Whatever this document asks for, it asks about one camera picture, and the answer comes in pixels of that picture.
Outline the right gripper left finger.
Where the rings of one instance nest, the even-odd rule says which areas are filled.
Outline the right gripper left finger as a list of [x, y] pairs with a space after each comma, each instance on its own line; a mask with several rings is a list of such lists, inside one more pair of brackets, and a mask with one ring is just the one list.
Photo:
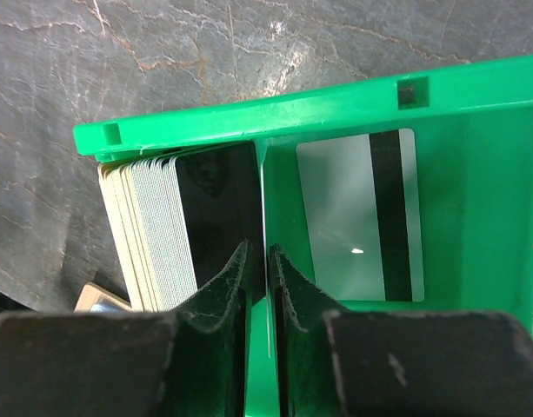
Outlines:
[[0, 314], [0, 416], [241, 416], [249, 245], [160, 313]]

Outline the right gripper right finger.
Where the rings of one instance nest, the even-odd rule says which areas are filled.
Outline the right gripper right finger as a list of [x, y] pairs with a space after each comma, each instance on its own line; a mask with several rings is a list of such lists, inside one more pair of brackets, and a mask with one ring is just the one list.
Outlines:
[[500, 311], [357, 312], [277, 245], [269, 278], [283, 416], [533, 416], [533, 338]]

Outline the beige leather card holder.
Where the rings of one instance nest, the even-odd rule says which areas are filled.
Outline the beige leather card holder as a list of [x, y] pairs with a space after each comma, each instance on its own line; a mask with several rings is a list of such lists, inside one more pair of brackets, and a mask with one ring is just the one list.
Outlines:
[[127, 301], [92, 282], [83, 286], [75, 306], [76, 312], [113, 313], [131, 310]]

